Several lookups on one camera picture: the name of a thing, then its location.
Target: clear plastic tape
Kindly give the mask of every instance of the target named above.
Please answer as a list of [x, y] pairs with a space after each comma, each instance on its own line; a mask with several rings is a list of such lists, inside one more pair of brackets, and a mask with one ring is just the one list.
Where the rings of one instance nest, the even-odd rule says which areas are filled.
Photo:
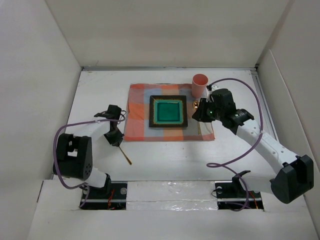
[[131, 181], [127, 189], [128, 202], [215, 201], [214, 181]]
[[126, 203], [131, 211], [211, 211], [218, 210], [217, 201], [132, 201]]

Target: pink cup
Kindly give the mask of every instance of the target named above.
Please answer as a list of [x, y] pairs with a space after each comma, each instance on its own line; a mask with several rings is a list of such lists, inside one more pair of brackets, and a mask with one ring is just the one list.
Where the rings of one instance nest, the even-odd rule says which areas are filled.
[[192, 79], [192, 96], [196, 99], [201, 98], [206, 86], [208, 84], [208, 78], [203, 74], [196, 74]]

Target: white wall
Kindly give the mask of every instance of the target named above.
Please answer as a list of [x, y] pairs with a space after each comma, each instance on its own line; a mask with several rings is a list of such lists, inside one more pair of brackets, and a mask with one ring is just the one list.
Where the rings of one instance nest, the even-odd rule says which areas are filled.
[[[320, 167], [320, 1], [292, 1], [258, 73], [279, 139]], [[306, 202], [320, 233], [320, 174]]]
[[46, 0], [81, 66], [254, 67], [289, 0]]
[[81, 68], [44, 0], [0, 0], [0, 239], [26, 239]]

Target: paintbrush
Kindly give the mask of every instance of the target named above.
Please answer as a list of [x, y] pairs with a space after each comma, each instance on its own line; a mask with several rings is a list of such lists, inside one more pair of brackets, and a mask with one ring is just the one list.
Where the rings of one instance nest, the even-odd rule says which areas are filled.
[[127, 157], [127, 155], [124, 153], [124, 151], [122, 151], [121, 147], [119, 146], [120, 151], [122, 152], [123, 156], [125, 157], [125, 159], [127, 160], [127, 162], [132, 165], [132, 162], [130, 161], [130, 159]]

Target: green tray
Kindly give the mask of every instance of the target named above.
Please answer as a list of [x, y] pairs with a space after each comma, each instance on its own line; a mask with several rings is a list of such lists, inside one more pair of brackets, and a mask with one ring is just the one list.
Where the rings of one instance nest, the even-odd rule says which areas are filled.
[[149, 127], [188, 127], [187, 97], [184, 95], [150, 96]]

